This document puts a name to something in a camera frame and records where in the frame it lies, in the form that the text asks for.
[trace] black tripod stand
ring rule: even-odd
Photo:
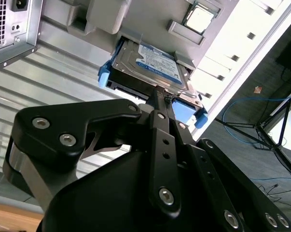
[[[263,123],[258,123],[258,124],[248,124],[248,123],[232,123],[232,122],[223,122],[219,119],[215,119],[217,122],[223,124],[225,127],[229,127],[233,129],[234,131],[254,140],[255,142],[263,145],[264,147],[267,148],[258,148],[255,147],[256,149],[261,149],[261,150],[267,150],[267,151],[272,151],[279,162],[288,170],[288,172],[291,174],[291,161],[290,159],[286,156],[286,154],[282,151],[282,141],[284,138],[284,133],[285,133],[285,128],[288,120],[288,115],[290,111],[290,104],[291,104],[291,99],[289,99],[275,114],[272,116],[268,117]],[[285,111],[284,118],[283,118],[283,124],[279,136],[279,141],[278,143],[275,143],[273,139],[268,135],[268,133],[265,131],[265,128],[267,125],[269,125],[270,122],[273,121],[281,112]],[[247,134],[246,132],[242,131],[239,128],[251,128],[255,129],[257,131],[257,134],[259,135],[260,139],[255,138],[254,136],[251,136],[250,134]]]

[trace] silver metal plate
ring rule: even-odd
[[[29,6],[26,11],[13,12],[13,0],[0,0],[0,48],[25,43],[21,37],[28,29]]]
[[[197,97],[197,92],[193,89],[192,85],[189,84],[189,74],[182,65],[177,64],[182,82],[182,84],[178,84],[139,66],[136,63],[136,60],[143,57],[139,54],[138,50],[139,44],[134,43],[133,41],[125,41],[122,49],[115,59],[115,62],[112,64],[113,68],[153,86],[160,85],[170,93],[180,93],[181,96],[185,95],[183,99],[189,101],[190,103],[196,104],[196,101],[200,101]]]

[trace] metal screw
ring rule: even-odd
[[[283,224],[286,228],[289,228],[288,222],[279,214],[277,214],[278,220]]]
[[[162,188],[159,190],[159,197],[167,205],[172,205],[174,203],[172,193],[166,188]]]
[[[77,142],[76,138],[71,134],[62,134],[59,137],[59,140],[60,140],[61,144],[65,145],[65,146],[73,146]]]
[[[186,126],[185,126],[184,123],[179,122],[179,126],[180,126],[182,129],[186,129]]]
[[[164,119],[164,118],[166,118],[163,114],[161,114],[161,113],[158,113],[158,117],[160,117],[160,118],[162,118],[162,119]]]
[[[232,213],[230,213],[228,210],[224,211],[224,218],[230,224],[230,226],[232,226],[234,229],[238,228],[238,221],[236,217]]]
[[[208,145],[209,148],[214,148],[207,140],[205,141],[205,144]]]
[[[137,111],[136,107],[134,107],[133,105],[128,105],[128,108],[131,109],[132,111]]]
[[[46,129],[50,126],[50,123],[47,119],[42,118],[42,117],[37,117],[33,119],[32,124],[34,127],[38,129]]]
[[[266,217],[266,219],[267,219],[267,221],[273,226],[273,227],[277,227],[277,222],[274,220],[274,218],[272,218],[272,216],[271,215],[269,215],[269,214],[265,214],[265,217]]]

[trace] white plastic part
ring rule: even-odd
[[[107,33],[116,34],[129,9],[131,0],[91,0],[86,20]]]

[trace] blue cable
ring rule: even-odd
[[[222,115],[222,121],[225,122],[225,115],[227,113],[227,111],[233,106],[235,105],[236,103],[238,102],[242,102],[242,101],[248,101],[248,100],[256,100],[256,101],[270,101],[270,102],[281,102],[281,101],[284,101],[284,100],[289,100],[291,99],[291,96],[290,97],[287,97],[287,98],[281,98],[281,99],[269,99],[269,98],[256,98],[256,97],[251,97],[251,98],[241,98],[241,99],[238,99],[236,100],[234,103],[232,103],[231,105],[228,106],[228,108],[224,111],[223,115]],[[224,128],[226,129],[226,131],[232,136],[234,137],[235,139],[237,139],[238,141],[242,142],[242,143],[245,143],[245,144],[258,144],[258,142],[246,142],[244,140],[241,140],[239,138],[237,138],[234,134],[232,134],[228,128],[226,126],[224,126]]]
[[[251,180],[253,180],[253,181],[266,181],[266,180],[279,180],[279,179],[291,180],[291,178],[288,178],[288,177],[275,177],[275,178],[251,179]]]

